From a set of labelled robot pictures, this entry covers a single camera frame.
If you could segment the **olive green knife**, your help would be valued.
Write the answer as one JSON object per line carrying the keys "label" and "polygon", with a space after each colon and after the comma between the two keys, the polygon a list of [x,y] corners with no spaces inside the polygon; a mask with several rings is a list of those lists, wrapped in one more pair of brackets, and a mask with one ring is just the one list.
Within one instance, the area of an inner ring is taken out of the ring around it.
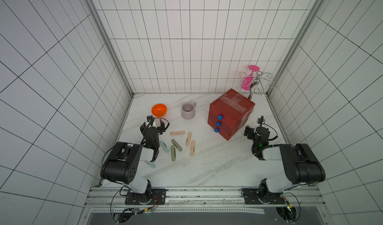
{"label": "olive green knife", "polygon": [[171,157],[172,161],[176,161],[176,148],[174,145],[171,146]]}
{"label": "olive green knife", "polygon": [[175,148],[177,148],[178,151],[183,150],[182,147],[179,145],[179,143],[175,139],[172,139],[171,142],[175,146]]}

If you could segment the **red drawer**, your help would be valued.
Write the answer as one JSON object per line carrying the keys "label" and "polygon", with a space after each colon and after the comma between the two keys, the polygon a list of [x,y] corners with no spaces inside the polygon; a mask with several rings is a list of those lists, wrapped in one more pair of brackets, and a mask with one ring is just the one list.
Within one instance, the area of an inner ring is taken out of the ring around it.
{"label": "red drawer", "polygon": [[239,120],[248,112],[252,112],[255,103],[234,89],[229,89],[210,104],[210,112],[222,115],[223,118]]}

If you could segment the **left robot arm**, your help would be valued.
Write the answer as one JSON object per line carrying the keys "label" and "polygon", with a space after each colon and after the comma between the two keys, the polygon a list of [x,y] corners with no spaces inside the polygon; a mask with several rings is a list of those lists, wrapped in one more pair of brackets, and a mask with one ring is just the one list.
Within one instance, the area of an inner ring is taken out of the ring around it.
{"label": "left robot arm", "polygon": [[156,161],[160,149],[159,136],[169,125],[166,119],[147,116],[147,121],[140,126],[141,142],[117,142],[103,160],[101,179],[122,185],[141,203],[150,201],[153,197],[151,182],[138,174],[138,166],[141,161]]}

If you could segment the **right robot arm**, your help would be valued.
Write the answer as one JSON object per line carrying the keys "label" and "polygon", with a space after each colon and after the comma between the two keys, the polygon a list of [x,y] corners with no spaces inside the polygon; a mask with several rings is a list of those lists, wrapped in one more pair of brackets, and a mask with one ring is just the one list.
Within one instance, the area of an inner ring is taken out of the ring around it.
{"label": "right robot arm", "polygon": [[284,191],[298,185],[315,185],[326,179],[323,166],[306,143],[301,144],[272,144],[277,136],[270,138],[270,131],[261,116],[258,126],[247,126],[244,136],[252,140],[251,152],[261,161],[281,161],[283,171],[263,179],[256,191],[259,201],[270,204],[281,198]]}

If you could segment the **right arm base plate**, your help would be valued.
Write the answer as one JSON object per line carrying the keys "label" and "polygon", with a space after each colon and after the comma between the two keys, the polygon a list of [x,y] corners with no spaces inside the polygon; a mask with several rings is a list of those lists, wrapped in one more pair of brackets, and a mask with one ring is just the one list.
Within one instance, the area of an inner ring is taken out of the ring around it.
{"label": "right arm base plate", "polygon": [[261,191],[258,188],[242,188],[241,195],[246,205],[283,205],[285,200],[281,194]]}

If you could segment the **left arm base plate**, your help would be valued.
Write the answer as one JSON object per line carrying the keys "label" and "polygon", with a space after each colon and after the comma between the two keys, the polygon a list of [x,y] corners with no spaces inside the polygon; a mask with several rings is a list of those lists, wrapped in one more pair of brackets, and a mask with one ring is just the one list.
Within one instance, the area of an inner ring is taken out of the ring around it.
{"label": "left arm base plate", "polygon": [[166,198],[166,189],[152,189],[143,194],[128,192],[125,196],[125,205],[164,205]]}

